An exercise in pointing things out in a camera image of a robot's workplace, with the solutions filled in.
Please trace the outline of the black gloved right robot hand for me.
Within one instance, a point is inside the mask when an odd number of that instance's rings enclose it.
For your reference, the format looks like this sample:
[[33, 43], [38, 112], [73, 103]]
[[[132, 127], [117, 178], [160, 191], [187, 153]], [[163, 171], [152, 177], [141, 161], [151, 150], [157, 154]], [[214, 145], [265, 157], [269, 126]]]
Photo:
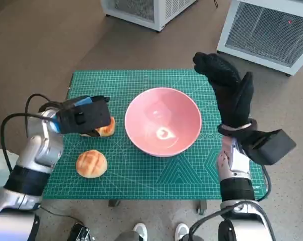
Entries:
[[254, 93], [252, 73], [240, 77], [234, 65], [215, 53], [197, 52], [193, 62], [194, 70], [206, 76], [214, 90], [221, 123], [235, 129], [248, 124]]

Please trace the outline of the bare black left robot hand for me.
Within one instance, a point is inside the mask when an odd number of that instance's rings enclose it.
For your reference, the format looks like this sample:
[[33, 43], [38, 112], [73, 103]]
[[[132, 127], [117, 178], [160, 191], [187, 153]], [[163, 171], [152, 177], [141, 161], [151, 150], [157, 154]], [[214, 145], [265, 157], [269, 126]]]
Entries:
[[59, 132], [100, 137], [98, 129], [111, 124], [108, 102], [109, 97], [103, 95], [84, 95], [63, 102], [56, 113]]

